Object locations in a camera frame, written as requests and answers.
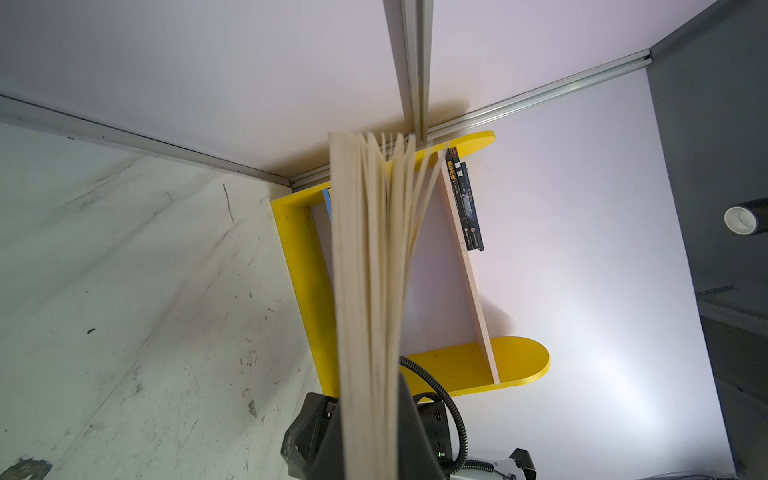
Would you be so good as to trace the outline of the yellow pink blue bookshelf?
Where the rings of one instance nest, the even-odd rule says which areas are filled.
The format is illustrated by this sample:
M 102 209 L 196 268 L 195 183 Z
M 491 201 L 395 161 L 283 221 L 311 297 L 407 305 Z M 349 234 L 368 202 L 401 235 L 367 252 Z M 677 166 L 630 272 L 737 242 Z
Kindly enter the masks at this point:
M 484 315 L 451 195 L 445 161 L 494 142 L 490 131 L 462 136 L 425 150 L 443 153 L 440 176 L 427 206 L 408 275 L 400 354 L 419 364 L 452 395 L 525 385 L 543 377 L 548 350 L 518 336 L 492 337 Z M 321 390 L 340 395 L 332 223 L 322 190 L 330 181 L 275 200 L 274 218 Z

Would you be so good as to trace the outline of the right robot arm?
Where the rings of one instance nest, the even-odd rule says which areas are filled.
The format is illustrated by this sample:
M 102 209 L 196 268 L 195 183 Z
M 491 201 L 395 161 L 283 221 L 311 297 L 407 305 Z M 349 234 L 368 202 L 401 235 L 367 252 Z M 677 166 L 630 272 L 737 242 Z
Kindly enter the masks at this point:
M 447 407 L 439 397 L 421 406 L 409 391 L 400 393 L 398 473 L 401 479 L 534 479 L 536 468 L 524 449 L 489 461 L 468 459 L 452 475 L 445 469 L 458 458 L 451 444 Z M 339 400 L 309 393 L 280 448 L 288 474 L 297 479 L 343 479 L 344 459 Z

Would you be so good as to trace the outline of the black book with barcode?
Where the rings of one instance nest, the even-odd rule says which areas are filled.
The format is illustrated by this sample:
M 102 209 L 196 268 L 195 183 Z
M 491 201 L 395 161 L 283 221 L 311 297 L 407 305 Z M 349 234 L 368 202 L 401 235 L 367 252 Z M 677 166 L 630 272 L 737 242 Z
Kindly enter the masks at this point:
M 479 220 L 475 208 L 470 180 L 467 174 L 466 165 L 457 160 L 454 162 L 457 175 L 457 181 L 460 189 L 460 198 L 464 211 L 464 226 L 467 232 L 471 250 L 484 251 L 484 242 L 479 227 Z

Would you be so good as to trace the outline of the black book yellow title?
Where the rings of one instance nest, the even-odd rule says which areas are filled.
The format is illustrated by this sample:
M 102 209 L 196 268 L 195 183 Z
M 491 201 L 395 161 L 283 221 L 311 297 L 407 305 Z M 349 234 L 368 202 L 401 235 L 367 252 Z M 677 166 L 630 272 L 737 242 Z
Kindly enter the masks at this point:
M 454 200 L 456 203 L 456 208 L 459 216 L 462 234 L 463 234 L 465 245 L 466 245 L 466 250 L 472 251 L 475 247 L 475 243 L 471 239 L 468 217 L 465 212 L 463 198 L 461 195 L 461 188 L 459 185 L 458 176 L 457 176 L 456 168 L 454 164 L 454 162 L 457 161 L 458 159 L 459 159 L 459 156 L 457 153 L 457 149 L 455 147 L 448 148 L 446 150 L 445 161 L 447 165 L 447 170 L 448 170 L 448 175 L 451 183 L 451 188 L 453 191 Z

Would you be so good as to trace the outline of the blue book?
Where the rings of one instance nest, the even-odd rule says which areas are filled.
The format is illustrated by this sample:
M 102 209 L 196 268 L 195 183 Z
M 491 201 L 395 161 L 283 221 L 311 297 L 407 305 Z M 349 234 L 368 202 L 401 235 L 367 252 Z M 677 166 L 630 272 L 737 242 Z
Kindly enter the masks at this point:
M 331 199 L 330 189 L 329 188 L 323 189 L 322 190 L 322 194 L 323 194 L 323 200 L 324 200 L 324 205 L 325 205 L 326 212 L 327 212 L 327 215 L 328 215 L 328 219 L 332 220 L 333 209 L 332 209 L 332 199 Z
M 399 356 L 408 275 L 443 153 L 396 135 L 329 136 L 344 475 L 398 475 Z

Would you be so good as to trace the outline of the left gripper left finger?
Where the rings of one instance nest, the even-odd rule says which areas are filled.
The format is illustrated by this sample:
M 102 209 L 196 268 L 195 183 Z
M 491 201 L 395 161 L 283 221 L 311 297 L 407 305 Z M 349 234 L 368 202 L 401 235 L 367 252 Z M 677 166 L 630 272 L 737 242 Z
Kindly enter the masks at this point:
M 343 480 L 345 478 L 341 408 L 337 407 L 327 422 L 317 454 L 309 467 L 309 480 Z

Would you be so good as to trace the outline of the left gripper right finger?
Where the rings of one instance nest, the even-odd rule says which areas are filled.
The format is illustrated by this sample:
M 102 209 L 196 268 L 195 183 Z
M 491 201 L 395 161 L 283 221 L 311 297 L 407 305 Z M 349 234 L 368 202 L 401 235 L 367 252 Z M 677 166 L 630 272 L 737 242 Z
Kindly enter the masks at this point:
M 444 480 L 418 410 L 403 376 L 398 393 L 398 478 L 400 480 Z

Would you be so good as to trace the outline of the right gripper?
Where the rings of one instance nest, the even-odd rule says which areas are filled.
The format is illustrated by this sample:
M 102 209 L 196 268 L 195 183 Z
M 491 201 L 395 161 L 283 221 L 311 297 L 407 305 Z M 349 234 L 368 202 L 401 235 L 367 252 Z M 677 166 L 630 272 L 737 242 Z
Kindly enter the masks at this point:
M 428 441 L 441 469 L 446 471 L 453 462 L 453 448 L 449 429 L 452 419 L 440 398 L 415 398 L 414 403 Z M 288 475 L 295 479 L 307 479 L 308 471 L 316 458 L 338 399 L 310 392 L 305 396 L 297 417 L 287 428 L 280 454 L 285 461 Z

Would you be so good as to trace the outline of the ceiling spotlight upper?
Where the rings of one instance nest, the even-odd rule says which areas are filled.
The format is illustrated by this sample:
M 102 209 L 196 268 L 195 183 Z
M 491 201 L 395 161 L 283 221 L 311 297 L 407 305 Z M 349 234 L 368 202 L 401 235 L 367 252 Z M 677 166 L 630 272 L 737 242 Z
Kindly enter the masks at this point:
M 751 200 L 728 208 L 724 223 L 736 235 L 753 236 L 768 230 L 768 198 Z

